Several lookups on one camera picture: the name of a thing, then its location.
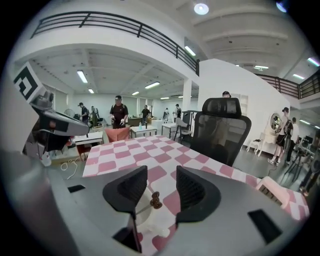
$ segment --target white wall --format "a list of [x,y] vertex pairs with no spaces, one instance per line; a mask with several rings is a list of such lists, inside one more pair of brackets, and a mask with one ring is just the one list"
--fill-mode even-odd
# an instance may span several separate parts
[[301,113],[299,111],[291,110],[290,118],[296,119],[296,124],[299,126],[299,137],[304,138],[305,136],[310,136],[313,140],[315,139],[317,129],[311,125],[300,122]]
[[[265,130],[270,115],[282,113],[290,102],[275,88],[255,74],[228,62],[209,59],[200,62],[198,109],[208,98],[219,98],[223,91],[248,95],[247,116],[252,126],[245,141],[258,139]],[[264,151],[274,153],[275,146],[269,145]]]
[[[81,109],[78,106],[80,102],[86,106],[86,108],[91,111],[91,106],[98,108],[99,115],[101,118],[107,119],[110,116],[111,106],[115,104],[116,95],[113,94],[74,94],[72,97],[72,102],[70,103],[70,109],[72,109],[76,114],[81,113]],[[128,105],[128,112],[130,115],[136,115],[137,113],[137,104],[134,104],[128,101],[136,101],[137,98],[134,97],[122,97],[122,103]]]

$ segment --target black office chair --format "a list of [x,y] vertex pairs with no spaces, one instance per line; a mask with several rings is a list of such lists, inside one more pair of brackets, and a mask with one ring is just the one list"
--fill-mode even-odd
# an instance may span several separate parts
[[251,129],[242,116],[239,99],[209,98],[195,115],[190,148],[232,166]]

